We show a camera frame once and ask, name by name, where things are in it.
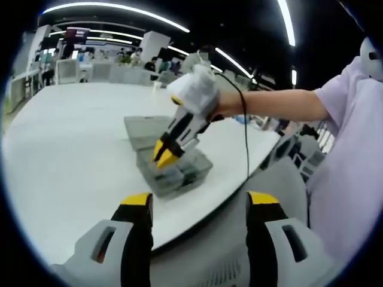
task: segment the ceiling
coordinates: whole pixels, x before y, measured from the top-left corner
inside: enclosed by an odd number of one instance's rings
[[[51,1],[48,7],[73,1]],[[102,1],[128,5],[158,14],[187,29],[185,33],[156,19],[107,7],[74,7],[41,16],[39,25],[69,21],[120,23],[170,36],[172,46],[194,52],[203,45],[219,47],[248,72],[258,68],[276,80],[276,88],[291,88],[291,69],[297,70],[297,88],[317,88],[358,53],[363,35],[336,0],[287,0],[296,46],[288,44],[277,0],[126,0]],[[143,36],[144,31],[120,26],[76,25]],[[216,54],[212,64],[242,75]]]

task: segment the lavender sleeve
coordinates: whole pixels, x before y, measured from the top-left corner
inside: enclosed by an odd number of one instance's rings
[[[314,91],[329,113],[326,124],[335,136],[338,135],[342,127],[346,113],[349,93],[349,69],[351,65],[348,65],[340,75],[325,83],[323,87]]]

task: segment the white table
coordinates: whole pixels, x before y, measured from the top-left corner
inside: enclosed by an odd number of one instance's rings
[[[42,89],[11,123],[3,141],[10,203],[21,227],[49,263],[128,195],[150,191],[136,168],[123,117],[173,115],[165,91],[123,84],[67,84]],[[154,248],[171,241],[224,202],[246,178],[244,126],[212,124],[197,146],[213,162],[206,181],[172,200],[154,197]],[[248,129],[250,171],[278,141]]]

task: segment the gray plastic storage box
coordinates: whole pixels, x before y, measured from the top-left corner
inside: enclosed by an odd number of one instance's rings
[[[171,118],[155,117],[124,117],[127,135],[135,151],[152,148],[170,125]]]
[[[175,165],[158,169],[153,163],[153,149],[137,151],[137,167],[158,196],[185,193],[198,187],[208,175],[212,163],[197,149],[185,153]]]

